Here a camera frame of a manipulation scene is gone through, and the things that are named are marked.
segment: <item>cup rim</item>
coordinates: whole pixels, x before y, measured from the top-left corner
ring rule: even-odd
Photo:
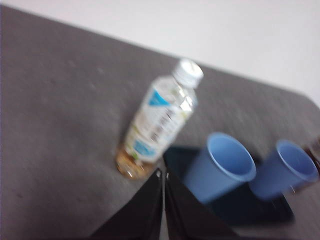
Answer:
[[[216,138],[216,137],[223,137],[223,138],[226,138],[232,142],[234,142],[235,144],[237,144],[240,148],[242,148],[242,150],[245,151],[245,153],[248,155],[248,159],[249,161],[251,162],[251,169],[245,173],[245,174],[235,174],[233,172],[230,172],[228,170],[226,170],[224,167],[221,166],[220,163],[217,162],[217,160],[215,159],[215,157],[212,155],[212,153],[210,152],[210,146],[209,146],[209,141],[210,139],[212,138]],[[230,176],[231,178],[237,180],[237,181],[240,181],[240,182],[249,182],[251,181],[252,179],[255,178],[256,176],[256,173],[257,173],[257,170],[256,170],[256,164],[253,160],[253,158],[251,157],[250,153],[248,152],[248,150],[241,144],[241,142],[239,142],[237,139],[235,139],[234,137],[228,135],[228,134],[225,134],[223,132],[214,132],[214,133],[211,133],[208,138],[207,138],[207,141],[206,141],[206,149],[210,155],[210,158],[212,160],[212,164],[215,164],[218,169],[220,171],[222,171],[224,174],[227,174],[228,176]]]
[[[313,169],[313,172],[310,173],[310,174],[304,174],[302,172],[299,172],[297,170],[295,170],[292,166],[290,166],[283,158],[281,152],[280,152],[280,147],[282,147],[283,145],[287,145],[287,146],[291,146],[291,147],[294,147],[297,151],[299,151],[300,153],[302,153],[303,155],[305,155],[306,159],[308,162],[310,162],[312,165],[314,165],[314,169]],[[314,164],[314,162],[312,161],[312,159],[309,157],[309,155],[300,147],[298,146],[297,144],[291,142],[291,141],[288,141],[288,140],[285,140],[285,139],[280,139],[276,142],[276,152],[278,153],[278,155],[280,156],[280,159],[282,161],[282,163],[293,173],[295,174],[297,177],[303,179],[304,181],[306,182],[310,182],[310,183],[313,183],[313,182],[316,182],[318,180],[317,177],[319,177],[319,173],[318,173],[318,170]]]

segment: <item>blue label graphic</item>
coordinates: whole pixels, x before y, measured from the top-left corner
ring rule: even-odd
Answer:
[[[144,156],[153,156],[155,155],[155,150],[152,149],[151,147],[149,147],[148,145],[146,145],[145,143],[136,140],[134,142],[133,148],[141,155]]]
[[[153,94],[149,100],[149,105],[151,106],[169,106],[170,103],[168,103],[166,100],[160,96],[160,94],[154,90]]]

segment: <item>dark object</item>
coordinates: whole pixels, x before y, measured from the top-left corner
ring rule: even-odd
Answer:
[[[272,239],[237,236],[221,219],[211,214],[170,169],[165,178],[165,212],[171,240]]]
[[[198,152],[198,148],[171,147],[165,152],[164,161],[181,180]],[[275,224],[294,219],[284,196],[269,202],[259,200],[247,183],[210,202],[206,208],[232,226]]]
[[[91,237],[159,239],[162,202],[162,172],[158,168],[133,198]]]

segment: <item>bottle label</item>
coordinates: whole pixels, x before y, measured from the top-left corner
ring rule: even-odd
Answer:
[[[154,163],[175,140],[191,113],[170,104],[151,88],[126,136],[126,152],[136,160]]]

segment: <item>plastic bottle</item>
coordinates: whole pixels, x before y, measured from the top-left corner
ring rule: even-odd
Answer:
[[[156,78],[135,114],[116,156],[118,170],[132,179],[147,176],[198,104],[194,89],[204,76],[182,59],[171,75]]]

